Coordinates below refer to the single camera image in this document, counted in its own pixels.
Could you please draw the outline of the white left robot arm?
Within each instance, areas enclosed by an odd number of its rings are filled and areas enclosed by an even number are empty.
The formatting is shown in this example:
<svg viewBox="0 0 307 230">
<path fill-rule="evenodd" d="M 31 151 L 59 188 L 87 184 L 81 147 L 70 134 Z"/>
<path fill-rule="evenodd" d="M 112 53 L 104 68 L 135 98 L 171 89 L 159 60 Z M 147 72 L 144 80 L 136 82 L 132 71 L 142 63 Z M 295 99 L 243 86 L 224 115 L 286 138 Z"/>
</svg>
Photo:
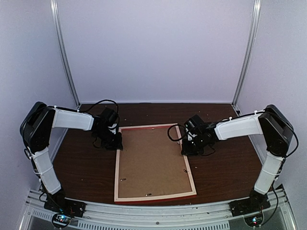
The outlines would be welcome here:
<svg viewBox="0 0 307 230">
<path fill-rule="evenodd" d="M 33 163 L 38 178 L 45 191 L 54 195 L 62 186 L 57 179 L 49 156 L 49 141 L 54 128 L 91 131 L 100 148 L 122 150 L 122 134 L 119 131 L 119 109 L 105 108 L 100 115 L 72 110 L 58 106 L 48 106 L 36 102 L 20 126 L 20 134 L 25 145 L 25 153 Z"/>
</svg>

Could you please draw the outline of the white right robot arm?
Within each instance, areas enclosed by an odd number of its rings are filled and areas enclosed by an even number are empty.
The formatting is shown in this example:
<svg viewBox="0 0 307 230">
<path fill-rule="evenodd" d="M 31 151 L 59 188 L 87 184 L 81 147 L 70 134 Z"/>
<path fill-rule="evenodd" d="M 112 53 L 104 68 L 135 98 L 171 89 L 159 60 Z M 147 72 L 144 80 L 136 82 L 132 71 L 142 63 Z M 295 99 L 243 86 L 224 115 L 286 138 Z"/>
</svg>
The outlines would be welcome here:
<svg viewBox="0 0 307 230">
<path fill-rule="evenodd" d="M 267 192 L 281 173 L 286 158 L 291 155 L 289 147 L 295 137 L 291 123 L 273 104 L 261 111 L 217 122 L 204 122 L 195 115 L 185 122 L 184 129 L 181 153 L 186 156 L 204 154 L 205 147 L 212 148 L 219 141 L 251 135 L 263 136 L 267 156 L 246 200 L 246 208 L 252 212 L 264 204 Z"/>
</svg>

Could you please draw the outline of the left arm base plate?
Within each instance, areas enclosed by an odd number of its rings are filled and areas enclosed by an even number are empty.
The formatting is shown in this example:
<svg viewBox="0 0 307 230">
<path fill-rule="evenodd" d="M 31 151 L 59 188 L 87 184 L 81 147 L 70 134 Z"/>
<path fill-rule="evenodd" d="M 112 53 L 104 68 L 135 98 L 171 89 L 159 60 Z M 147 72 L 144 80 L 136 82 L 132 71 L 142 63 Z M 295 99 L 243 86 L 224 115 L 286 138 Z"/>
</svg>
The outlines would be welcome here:
<svg viewBox="0 0 307 230">
<path fill-rule="evenodd" d="M 84 202 L 69 199 L 60 201 L 52 201 L 51 199 L 48 199 L 44 204 L 44 209 L 79 218 L 83 217 L 85 208 L 86 204 Z"/>
</svg>

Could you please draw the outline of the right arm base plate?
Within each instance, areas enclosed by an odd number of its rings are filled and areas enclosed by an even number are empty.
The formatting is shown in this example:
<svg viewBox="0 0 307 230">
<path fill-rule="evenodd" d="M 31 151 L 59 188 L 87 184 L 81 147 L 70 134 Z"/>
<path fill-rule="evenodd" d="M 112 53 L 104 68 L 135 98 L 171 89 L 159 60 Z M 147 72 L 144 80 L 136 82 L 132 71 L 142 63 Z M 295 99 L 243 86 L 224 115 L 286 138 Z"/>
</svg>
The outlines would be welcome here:
<svg viewBox="0 0 307 230">
<path fill-rule="evenodd" d="M 260 204 L 252 203 L 249 198 L 242 200 L 234 200 L 229 203 L 229 207 L 233 217 L 247 215 L 254 212 L 260 212 L 263 209 L 270 208 L 270 202 L 264 201 Z"/>
</svg>

